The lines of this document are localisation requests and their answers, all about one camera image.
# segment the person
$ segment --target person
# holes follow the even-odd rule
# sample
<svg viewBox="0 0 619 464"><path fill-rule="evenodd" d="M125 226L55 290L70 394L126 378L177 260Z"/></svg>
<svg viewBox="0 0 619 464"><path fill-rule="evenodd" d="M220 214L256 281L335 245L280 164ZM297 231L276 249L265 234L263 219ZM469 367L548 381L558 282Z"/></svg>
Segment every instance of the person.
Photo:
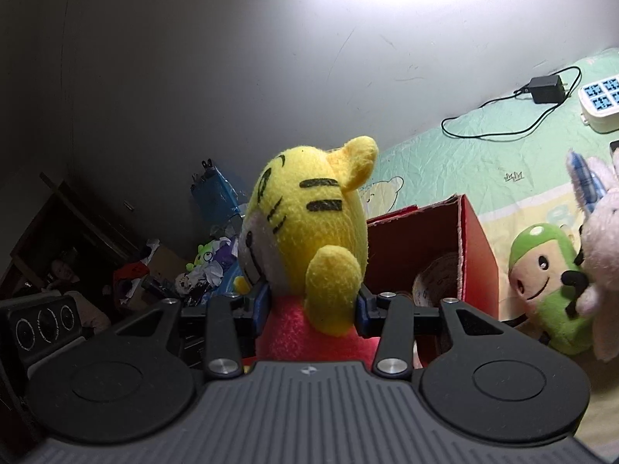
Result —
<svg viewBox="0 0 619 464"><path fill-rule="evenodd" d="M56 281L47 286L48 290L60 290L75 300L80 322L85 328L93 328L94 333L100 333L110 327L109 313L117 314L113 306L111 287L100 287L97 284L82 281L73 269L62 260L51 263L51 272Z"/></svg>

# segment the red cardboard box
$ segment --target red cardboard box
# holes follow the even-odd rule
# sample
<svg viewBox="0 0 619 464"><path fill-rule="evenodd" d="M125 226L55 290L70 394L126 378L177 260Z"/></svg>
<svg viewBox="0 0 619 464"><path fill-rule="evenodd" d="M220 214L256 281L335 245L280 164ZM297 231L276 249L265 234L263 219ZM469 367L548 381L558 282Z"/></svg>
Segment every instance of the red cardboard box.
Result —
<svg viewBox="0 0 619 464"><path fill-rule="evenodd" d="M410 293L417 274L441 256L457 252L454 296L498 317L496 260L466 195L373 218L368 221L368 244L364 282L372 293Z"/></svg>

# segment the tiger ear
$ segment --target tiger ear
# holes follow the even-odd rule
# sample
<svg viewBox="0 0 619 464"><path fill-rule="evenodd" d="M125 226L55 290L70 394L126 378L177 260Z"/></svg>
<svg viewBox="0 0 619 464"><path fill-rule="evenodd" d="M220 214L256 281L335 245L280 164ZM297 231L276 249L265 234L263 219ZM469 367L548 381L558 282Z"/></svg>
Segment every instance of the tiger ear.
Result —
<svg viewBox="0 0 619 464"><path fill-rule="evenodd" d="M350 140L342 148L327 153L327 161L344 192L357 190L374 170L378 156L376 142L369 136Z"/></svg>

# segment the bunny ear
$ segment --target bunny ear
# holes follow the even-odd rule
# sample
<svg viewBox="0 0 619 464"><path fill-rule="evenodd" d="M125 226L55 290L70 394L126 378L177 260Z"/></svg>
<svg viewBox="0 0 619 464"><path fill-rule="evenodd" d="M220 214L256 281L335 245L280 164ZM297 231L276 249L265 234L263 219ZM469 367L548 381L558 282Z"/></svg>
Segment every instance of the bunny ear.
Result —
<svg viewBox="0 0 619 464"><path fill-rule="evenodd" d="M612 158L613 167L615 168L615 177L619 180L619 149L613 152Z"/></svg>
<svg viewBox="0 0 619 464"><path fill-rule="evenodd" d="M606 195L606 189L599 178L591 172L582 155L570 151L566 167L572 180L576 200L584 213L589 216L599 200Z"/></svg>
<svg viewBox="0 0 619 464"><path fill-rule="evenodd" d="M617 177L615 176L615 170L608 166L606 162L597 157L589 157L587 159L587 166L591 171L591 175L598 178L602 182L602 186L608 192L610 189L616 189L619 187L617 183Z"/></svg>

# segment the white plush bunny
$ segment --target white plush bunny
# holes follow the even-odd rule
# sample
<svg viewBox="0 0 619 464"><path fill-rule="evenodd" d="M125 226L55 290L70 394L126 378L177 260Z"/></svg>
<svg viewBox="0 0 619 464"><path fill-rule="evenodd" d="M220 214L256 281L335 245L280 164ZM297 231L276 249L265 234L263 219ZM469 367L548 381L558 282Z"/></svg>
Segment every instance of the white plush bunny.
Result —
<svg viewBox="0 0 619 464"><path fill-rule="evenodd" d="M592 284L576 302L593 319L593 352L610 361L619 355L619 151L613 166L570 151L567 169L586 219L581 234L583 268Z"/></svg>

